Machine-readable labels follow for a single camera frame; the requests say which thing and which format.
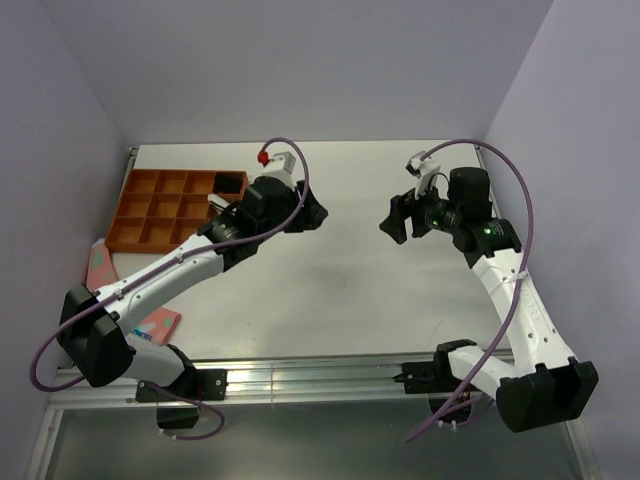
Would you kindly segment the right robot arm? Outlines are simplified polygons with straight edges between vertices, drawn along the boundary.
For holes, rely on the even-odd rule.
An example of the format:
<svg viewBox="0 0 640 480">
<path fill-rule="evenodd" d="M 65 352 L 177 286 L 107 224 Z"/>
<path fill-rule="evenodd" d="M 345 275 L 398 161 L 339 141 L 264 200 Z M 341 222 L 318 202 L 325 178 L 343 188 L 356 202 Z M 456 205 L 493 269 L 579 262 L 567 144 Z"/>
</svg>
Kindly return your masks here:
<svg viewBox="0 0 640 480">
<path fill-rule="evenodd" d="M 438 230 L 456 249 L 485 288 L 509 341 L 513 361 L 486 357 L 474 341 L 437 346 L 432 360 L 405 363 L 395 381 L 406 393 L 453 391 L 470 384 L 495 401 L 501 419 L 523 432 L 578 418 L 598 383 L 590 361 L 579 361 L 550 319 L 532 279 L 522 267 L 525 250 L 511 223 L 493 214 L 488 173 L 477 167 L 450 172 L 440 196 L 440 167 L 413 169 L 416 187 L 390 201 L 380 228 L 396 243 Z"/>
</svg>

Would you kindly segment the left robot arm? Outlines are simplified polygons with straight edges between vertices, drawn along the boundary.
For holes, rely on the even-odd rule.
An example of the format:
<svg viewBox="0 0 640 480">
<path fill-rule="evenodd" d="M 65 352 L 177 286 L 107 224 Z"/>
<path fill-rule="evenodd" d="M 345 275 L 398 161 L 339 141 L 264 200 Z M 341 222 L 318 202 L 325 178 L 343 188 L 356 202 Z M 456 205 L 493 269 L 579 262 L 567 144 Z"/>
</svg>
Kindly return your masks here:
<svg viewBox="0 0 640 480">
<path fill-rule="evenodd" d="M 198 389 L 193 363 L 177 347 L 158 346 L 134 329 L 186 290 L 255 255 L 270 233 L 316 230 L 327 216 L 304 182 L 289 187 L 261 176 L 241 200 L 160 260 L 97 292 L 83 285 L 71 289 L 61 319 L 74 323 L 57 341 L 92 387 L 130 378 L 183 399 Z"/>
</svg>

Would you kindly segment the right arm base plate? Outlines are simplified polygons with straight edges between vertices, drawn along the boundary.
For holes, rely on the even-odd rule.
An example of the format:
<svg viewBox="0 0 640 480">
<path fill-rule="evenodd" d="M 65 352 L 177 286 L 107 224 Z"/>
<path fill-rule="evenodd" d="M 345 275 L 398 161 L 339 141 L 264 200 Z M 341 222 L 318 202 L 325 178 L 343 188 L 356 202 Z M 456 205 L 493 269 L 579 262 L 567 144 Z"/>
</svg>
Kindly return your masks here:
<svg viewBox="0 0 640 480">
<path fill-rule="evenodd" d="M 405 362 L 401 372 L 393 377 L 403 385 L 406 394 L 454 392 L 465 374 L 454 374 L 450 362 L 443 357 L 430 361 Z"/>
</svg>

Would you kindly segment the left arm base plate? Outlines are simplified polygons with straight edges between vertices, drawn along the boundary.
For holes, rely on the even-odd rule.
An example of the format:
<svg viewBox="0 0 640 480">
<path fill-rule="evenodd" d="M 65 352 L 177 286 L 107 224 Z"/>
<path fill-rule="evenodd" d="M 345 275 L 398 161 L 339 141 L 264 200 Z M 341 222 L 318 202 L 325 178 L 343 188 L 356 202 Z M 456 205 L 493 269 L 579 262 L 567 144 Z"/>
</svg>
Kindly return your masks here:
<svg viewBox="0 0 640 480">
<path fill-rule="evenodd" d="M 227 375 L 225 369 L 196 369 L 191 372 L 190 377 L 183 375 L 167 387 L 154 387 L 150 382 L 140 382 L 136 389 L 135 401 L 222 401 L 226 396 Z"/>
</svg>

